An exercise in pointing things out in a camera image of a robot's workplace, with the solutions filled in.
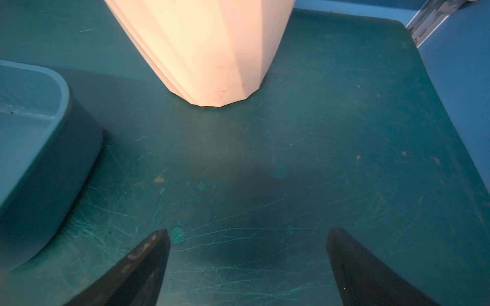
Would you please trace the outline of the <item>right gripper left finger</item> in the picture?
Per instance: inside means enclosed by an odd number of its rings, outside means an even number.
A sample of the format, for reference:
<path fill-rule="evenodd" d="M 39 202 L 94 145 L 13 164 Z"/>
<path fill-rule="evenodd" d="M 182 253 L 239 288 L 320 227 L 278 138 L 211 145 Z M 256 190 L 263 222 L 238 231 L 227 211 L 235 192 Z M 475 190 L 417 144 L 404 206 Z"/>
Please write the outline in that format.
<path fill-rule="evenodd" d="M 169 253 L 167 230 L 153 232 L 66 305 L 156 305 Z"/>

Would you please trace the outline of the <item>translucent blue storage box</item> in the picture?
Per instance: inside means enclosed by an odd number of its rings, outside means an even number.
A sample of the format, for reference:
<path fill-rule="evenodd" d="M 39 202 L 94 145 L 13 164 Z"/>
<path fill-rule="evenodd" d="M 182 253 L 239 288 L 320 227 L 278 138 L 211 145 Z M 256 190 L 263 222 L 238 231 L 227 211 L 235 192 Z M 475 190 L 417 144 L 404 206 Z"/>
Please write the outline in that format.
<path fill-rule="evenodd" d="M 1 61 L 2 274 L 55 236 L 102 142 L 102 128 L 60 74 Z"/>

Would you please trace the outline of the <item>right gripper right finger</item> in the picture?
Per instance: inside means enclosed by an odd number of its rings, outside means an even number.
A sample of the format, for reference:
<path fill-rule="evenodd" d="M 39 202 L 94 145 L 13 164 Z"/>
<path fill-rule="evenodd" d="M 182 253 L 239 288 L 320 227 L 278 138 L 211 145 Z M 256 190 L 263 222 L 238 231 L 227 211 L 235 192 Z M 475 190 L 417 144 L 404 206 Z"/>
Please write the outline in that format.
<path fill-rule="evenodd" d="M 332 228 L 326 250 L 343 305 L 437 305 L 343 228 Z"/>

